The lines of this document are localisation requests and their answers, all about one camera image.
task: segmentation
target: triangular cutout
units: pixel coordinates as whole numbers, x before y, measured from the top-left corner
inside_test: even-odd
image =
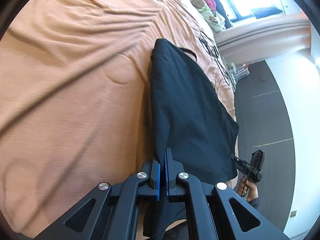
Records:
[[[70,217],[64,225],[68,228],[81,233],[84,229],[85,224],[88,221],[89,215],[94,207],[96,200],[94,198],[90,199],[86,204],[84,204],[72,217]]]
[[[260,220],[252,215],[235,198],[230,198],[229,202],[243,232],[248,232],[249,230],[258,227],[261,224]]]

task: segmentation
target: black cable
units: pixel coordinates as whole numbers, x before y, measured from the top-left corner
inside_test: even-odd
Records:
[[[204,36],[202,35],[204,34],[204,36],[212,43],[212,47],[209,46],[207,40],[204,38]],[[220,63],[219,61],[219,51],[217,46],[214,44],[214,42],[202,31],[200,30],[200,35],[201,37],[199,37],[199,41],[201,42],[202,46],[204,47],[204,50],[211,56],[214,58],[216,64],[218,65],[218,68],[224,78],[224,81],[226,82],[226,84],[228,86],[230,86],[230,80],[229,80],[229,76],[227,74],[227,71],[225,69],[225,67]]]
[[[254,153],[254,157],[253,157],[253,159],[252,159],[252,163],[250,163],[251,166],[250,166],[250,169],[249,169],[249,174],[247,175],[247,178],[245,179],[244,186],[246,186],[246,183],[247,183],[247,181],[248,181],[250,172],[252,171],[253,161],[254,161],[254,159],[256,158],[257,152],[258,152],[258,151],[256,151],[256,152]]]

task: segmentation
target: silver bolt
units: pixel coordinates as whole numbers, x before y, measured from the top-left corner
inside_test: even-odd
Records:
[[[141,171],[141,172],[139,172],[139,173],[137,174],[137,177],[138,177],[139,179],[144,179],[144,178],[147,177],[147,174],[146,174],[145,172]]]
[[[106,189],[108,189],[108,187],[109,187],[109,184],[106,183],[106,182],[102,182],[102,183],[99,184],[99,189],[100,190],[106,190]]]
[[[219,182],[217,184],[217,188],[220,189],[220,190],[225,190],[227,188],[227,185],[223,182]]]
[[[180,179],[187,179],[187,178],[189,178],[189,174],[186,173],[186,172],[180,172],[179,173],[179,178]]]

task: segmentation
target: sleeve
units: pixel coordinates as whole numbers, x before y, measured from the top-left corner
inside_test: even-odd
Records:
[[[258,212],[260,212],[260,198],[253,199],[248,203],[252,205]]]

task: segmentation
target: hand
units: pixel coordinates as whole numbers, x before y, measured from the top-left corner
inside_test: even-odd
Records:
[[[243,194],[245,195],[247,193],[248,188],[250,188],[250,192],[249,192],[249,196],[247,197],[247,202],[250,202],[256,198],[258,198],[258,189],[257,186],[251,182],[247,180],[247,183],[244,185],[245,182],[245,178],[242,177],[238,188],[237,188],[237,193],[240,195],[242,193],[242,189],[243,189]]]

